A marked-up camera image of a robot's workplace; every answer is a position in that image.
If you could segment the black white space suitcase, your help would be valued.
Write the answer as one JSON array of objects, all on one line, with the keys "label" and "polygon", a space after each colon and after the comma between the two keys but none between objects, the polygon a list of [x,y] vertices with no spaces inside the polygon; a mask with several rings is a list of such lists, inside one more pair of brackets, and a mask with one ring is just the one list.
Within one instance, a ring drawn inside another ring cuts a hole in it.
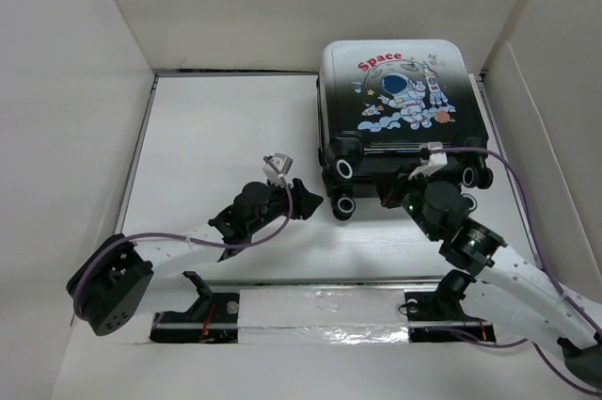
[{"label": "black white space suitcase", "polygon": [[460,49],[448,40],[338,40],[317,81],[318,158],[333,216],[348,220],[359,198],[420,165],[431,143],[461,148],[437,179],[468,188],[494,180],[489,135]]}]

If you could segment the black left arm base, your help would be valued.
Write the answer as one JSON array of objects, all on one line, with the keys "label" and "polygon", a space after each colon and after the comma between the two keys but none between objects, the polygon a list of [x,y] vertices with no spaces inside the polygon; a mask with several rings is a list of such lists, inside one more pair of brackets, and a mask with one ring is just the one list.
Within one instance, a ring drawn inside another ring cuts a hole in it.
[{"label": "black left arm base", "polygon": [[184,271],[196,299],[183,311],[157,312],[150,329],[156,344],[237,344],[240,294],[214,292],[196,272]]}]

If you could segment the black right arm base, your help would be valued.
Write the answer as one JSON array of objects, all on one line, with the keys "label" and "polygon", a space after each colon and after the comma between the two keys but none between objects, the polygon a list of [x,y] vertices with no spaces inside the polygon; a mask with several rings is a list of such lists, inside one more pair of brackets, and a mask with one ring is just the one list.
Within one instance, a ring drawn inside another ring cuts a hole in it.
[{"label": "black right arm base", "polygon": [[412,344],[497,342],[491,324],[468,317],[458,308],[445,310],[438,304],[435,292],[405,292],[398,313],[407,319],[409,342]]}]

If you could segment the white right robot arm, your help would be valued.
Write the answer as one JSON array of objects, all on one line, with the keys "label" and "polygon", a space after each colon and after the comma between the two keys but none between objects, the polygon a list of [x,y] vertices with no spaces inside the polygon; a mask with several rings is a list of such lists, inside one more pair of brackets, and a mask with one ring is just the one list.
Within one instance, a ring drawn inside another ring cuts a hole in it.
[{"label": "white right robot arm", "polygon": [[559,283],[497,233],[471,218],[474,202],[454,183],[423,175],[378,180],[382,206],[402,207],[452,265],[435,307],[499,323],[559,358],[580,381],[601,388],[601,305]]}]

